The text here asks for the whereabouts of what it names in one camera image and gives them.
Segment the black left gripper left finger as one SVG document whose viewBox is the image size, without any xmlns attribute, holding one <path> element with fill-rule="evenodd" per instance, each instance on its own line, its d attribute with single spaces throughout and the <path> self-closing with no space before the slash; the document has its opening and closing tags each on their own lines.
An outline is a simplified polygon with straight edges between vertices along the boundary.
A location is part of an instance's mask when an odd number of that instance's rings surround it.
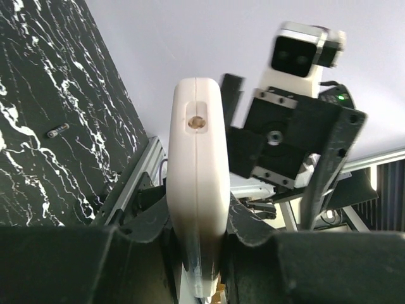
<svg viewBox="0 0 405 304">
<path fill-rule="evenodd" d="M 165 199 L 123 227 L 1 228 L 2 303 L 176 303 Z"/>
</svg>

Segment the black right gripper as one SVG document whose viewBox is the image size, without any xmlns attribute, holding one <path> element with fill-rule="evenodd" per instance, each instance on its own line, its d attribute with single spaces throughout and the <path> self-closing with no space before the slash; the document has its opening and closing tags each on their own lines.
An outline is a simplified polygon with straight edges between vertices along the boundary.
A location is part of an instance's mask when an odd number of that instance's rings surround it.
<svg viewBox="0 0 405 304">
<path fill-rule="evenodd" d="M 245 78 L 222 77 L 220 91 L 225 126 L 229 127 Z M 301 165 L 319 155 L 301 200 L 301 227 L 313 228 L 367 119 L 366 113 L 277 88 L 256 89 L 243 128 L 227 132 L 230 171 L 293 189 Z"/>
</svg>

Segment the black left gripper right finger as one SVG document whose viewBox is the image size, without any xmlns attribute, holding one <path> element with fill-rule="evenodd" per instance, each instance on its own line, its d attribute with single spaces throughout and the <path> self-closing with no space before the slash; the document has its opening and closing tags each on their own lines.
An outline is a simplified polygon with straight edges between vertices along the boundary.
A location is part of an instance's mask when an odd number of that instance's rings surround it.
<svg viewBox="0 0 405 304">
<path fill-rule="evenodd" d="M 404 234 L 281 232 L 231 198 L 228 303 L 403 303 Z"/>
</svg>

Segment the white red remote control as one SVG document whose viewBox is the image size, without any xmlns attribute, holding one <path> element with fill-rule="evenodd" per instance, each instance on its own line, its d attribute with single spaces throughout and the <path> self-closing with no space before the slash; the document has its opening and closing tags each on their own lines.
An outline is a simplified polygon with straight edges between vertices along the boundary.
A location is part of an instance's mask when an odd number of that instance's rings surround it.
<svg viewBox="0 0 405 304">
<path fill-rule="evenodd" d="M 166 200 L 190 291 L 211 297 L 230 206 L 221 92 L 213 79 L 182 79 L 174 90 Z"/>
</svg>

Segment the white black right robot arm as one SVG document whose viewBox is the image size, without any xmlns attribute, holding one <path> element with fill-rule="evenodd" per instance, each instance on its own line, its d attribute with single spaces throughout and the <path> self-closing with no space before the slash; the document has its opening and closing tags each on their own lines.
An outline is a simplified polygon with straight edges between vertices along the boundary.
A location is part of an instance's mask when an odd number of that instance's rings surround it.
<svg viewBox="0 0 405 304">
<path fill-rule="evenodd" d="M 243 81 L 227 73 L 221 83 L 230 171 L 271 184 L 282 196 L 300 192 L 301 228 L 311 230 L 327 208 L 366 113 L 337 82 L 325 82 L 315 98 L 266 84 L 254 90 L 243 127 L 233 127 Z M 319 156 L 314 172 L 299 189 L 299 171 L 313 155 Z"/>
</svg>

